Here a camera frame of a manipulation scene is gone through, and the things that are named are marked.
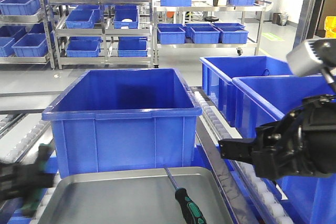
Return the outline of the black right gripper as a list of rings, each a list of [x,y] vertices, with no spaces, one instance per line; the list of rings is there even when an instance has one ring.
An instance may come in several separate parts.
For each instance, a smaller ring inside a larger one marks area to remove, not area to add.
[[[328,177],[335,173],[334,95],[304,98],[281,120],[255,131],[255,139],[219,140],[221,158],[253,163],[256,175],[262,178]]]

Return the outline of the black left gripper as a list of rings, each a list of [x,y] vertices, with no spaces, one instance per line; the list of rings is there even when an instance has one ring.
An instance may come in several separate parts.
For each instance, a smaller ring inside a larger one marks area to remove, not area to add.
[[[24,166],[21,163],[1,163],[1,201],[23,196]]]

